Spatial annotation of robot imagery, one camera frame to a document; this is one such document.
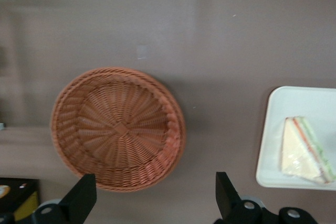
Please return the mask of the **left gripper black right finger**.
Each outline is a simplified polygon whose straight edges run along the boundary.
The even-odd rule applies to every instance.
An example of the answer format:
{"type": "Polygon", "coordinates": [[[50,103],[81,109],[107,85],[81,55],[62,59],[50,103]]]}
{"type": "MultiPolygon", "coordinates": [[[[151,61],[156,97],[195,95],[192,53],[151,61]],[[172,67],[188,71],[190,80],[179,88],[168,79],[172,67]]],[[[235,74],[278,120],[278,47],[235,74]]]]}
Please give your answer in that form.
{"type": "Polygon", "coordinates": [[[226,172],[216,173],[215,195],[221,214],[221,218],[217,219],[215,224],[261,222],[261,207],[252,200],[241,199],[226,172]]]}

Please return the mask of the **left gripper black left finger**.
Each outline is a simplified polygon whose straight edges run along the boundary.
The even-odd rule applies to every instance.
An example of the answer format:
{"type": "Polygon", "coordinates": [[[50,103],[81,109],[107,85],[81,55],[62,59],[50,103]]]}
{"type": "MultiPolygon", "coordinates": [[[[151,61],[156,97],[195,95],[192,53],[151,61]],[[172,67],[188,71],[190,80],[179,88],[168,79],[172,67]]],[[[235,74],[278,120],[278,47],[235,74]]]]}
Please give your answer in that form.
{"type": "Polygon", "coordinates": [[[58,203],[43,204],[32,214],[32,223],[84,223],[97,201],[96,177],[85,174],[58,203]]]}

